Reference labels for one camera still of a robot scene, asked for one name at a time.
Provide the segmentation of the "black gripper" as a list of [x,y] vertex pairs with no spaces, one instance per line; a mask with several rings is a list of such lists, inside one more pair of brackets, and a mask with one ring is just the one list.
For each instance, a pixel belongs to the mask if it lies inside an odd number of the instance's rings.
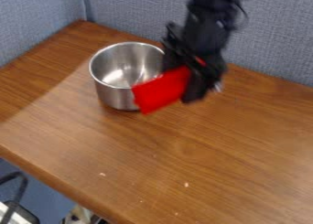
[[180,97],[183,103],[200,101],[220,84],[227,70],[220,51],[235,29],[236,17],[233,5],[223,8],[188,5],[187,9],[184,25],[168,23],[163,38],[163,71],[191,65],[196,57],[205,62],[204,66],[191,68],[191,76]]

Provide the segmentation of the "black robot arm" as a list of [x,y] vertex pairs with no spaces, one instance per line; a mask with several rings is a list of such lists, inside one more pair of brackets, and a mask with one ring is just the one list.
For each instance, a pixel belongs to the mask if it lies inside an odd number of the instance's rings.
[[169,22],[163,37],[163,71],[185,66],[191,72],[180,101],[201,100],[220,86],[227,65],[221,51],[239,29],[237,15],[248,19],[241,0],[189,0],[183,25]]

